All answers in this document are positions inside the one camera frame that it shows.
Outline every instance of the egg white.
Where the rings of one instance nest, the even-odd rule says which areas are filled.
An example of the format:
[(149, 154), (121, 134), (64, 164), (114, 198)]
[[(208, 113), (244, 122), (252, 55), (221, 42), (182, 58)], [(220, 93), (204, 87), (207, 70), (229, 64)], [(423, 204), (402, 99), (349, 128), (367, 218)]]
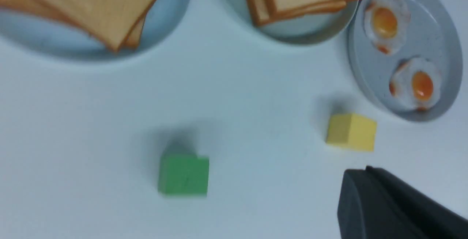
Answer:
[[(373, 14), (379, 8), (389, 9), (398, 22), (396, 36), (390, 39), (381, 37), (373, 28)], [(406, 43), (407, 29), (411, 22), (411, 12), (405, 0), (370, 0), (364, 14), (364, 31), (373, 45), (387, 55), (397, 53)]]
[[(421, 101), (414, 96), (412, 85), (413, 76), (417, 72), (424, 72), (433, 81), (434, 91), (428, 101)], [(393, 97), (408, 111), (423, 109), (427, 110), (435, 106), (440, 100), (442, 87), (442, 74), (436, 65), (424, 58), (413, 58), (401, 64), (391, 78), (391, 85), (394, 88)]]

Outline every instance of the egg yolk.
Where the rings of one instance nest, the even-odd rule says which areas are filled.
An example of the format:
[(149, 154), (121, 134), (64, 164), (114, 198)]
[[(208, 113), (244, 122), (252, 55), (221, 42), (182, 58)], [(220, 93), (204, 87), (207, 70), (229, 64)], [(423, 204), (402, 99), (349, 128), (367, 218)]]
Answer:
[(414, 97), (420, 101), (428, 101), (434, 92), (434, 84), (431, 77), (425, 72), (417, 72), (412, 80)]
[(387, 8), (378, 8), (373, 13), (374, 31), (385, 39), (396, 36), (398, 31), (398, 21), (393, 12)]

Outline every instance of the fried egg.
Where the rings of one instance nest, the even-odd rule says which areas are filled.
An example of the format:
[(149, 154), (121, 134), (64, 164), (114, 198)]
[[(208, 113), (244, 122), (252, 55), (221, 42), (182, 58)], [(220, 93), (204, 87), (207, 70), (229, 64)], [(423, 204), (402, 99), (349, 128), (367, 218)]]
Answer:
[(442, 73), (436, 65), (423, 58), (413, 58), (401, 64), (390, 81), (390, 92), (409, 110), (426, 111), (440, 100)]
[(371, 0), (364, 14), (364, 31), (376, 49), (390, 56), (405, 44), (410, 21), (405, 0)]

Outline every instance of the bread crust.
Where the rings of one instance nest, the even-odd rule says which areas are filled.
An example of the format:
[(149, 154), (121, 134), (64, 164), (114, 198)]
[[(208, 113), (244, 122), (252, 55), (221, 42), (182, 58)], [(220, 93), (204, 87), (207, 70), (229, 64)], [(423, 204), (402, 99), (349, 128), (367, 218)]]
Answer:
[(270, 24), (276, 21), (286, 20), (286, 19), (293, 19), (299, 16), (303, 16), (306, 14), (318, 14), (318, 13), (334, 13), (341, 11), (346, 7), (345, 1), (333, 1), (329, 3), (324, 3), (324, 6), (317, 7), (317, 5), (308, 6), (302, 10), (291, 11), (290, 13), (286, 13), (284, 15), (279, 16), (270, 16), (267, 19), (261, 19), (258, 3), (261, 2), (259, 0), (247, 0), (248, 8), (250, 14), (252, 16), (252, 20), (256, 26), (264, 26), (266, 24)]

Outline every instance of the light blue plate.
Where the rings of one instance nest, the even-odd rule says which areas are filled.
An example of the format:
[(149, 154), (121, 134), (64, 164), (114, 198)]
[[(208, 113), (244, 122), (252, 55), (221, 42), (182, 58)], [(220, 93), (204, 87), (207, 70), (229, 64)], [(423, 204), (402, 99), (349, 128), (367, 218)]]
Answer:
[[(457, 98), (463, 73), (463, 56), (457, 30), (439, 0), (405, 0), (411, 11), (407, 41), (392, 56), (379, 52), (364, 32), (362, 0), (349, 32), (349, 57), (356, 81), (366, 97), (408, 121), (430, 121), (443, 115)], [(442, 72), (441, 98), (426, 112), (406, 111), (390, 94), (390, 78), (403, 60), (415, 56), (434, 62)]]
[(0, 9), (0, 34), (43, 54), (74, 60), (112, 60), (144, 52), (163, 41), (177, 27), (189, 0), (157, 0), (148, 12), (140, 46), (136, 51), (108, 51), (87, 32), (22, 13)]
[(345, 9), (337, 13), (306, 15), (256, 28), (252, 24), (246, 0), (222, 2), (226, 5), (228, 13), (245, 25), (248, 31), (292, 45), (313, 45), (333, 38), (348, 27), (358, 7), (357, 1), (351, 1)]

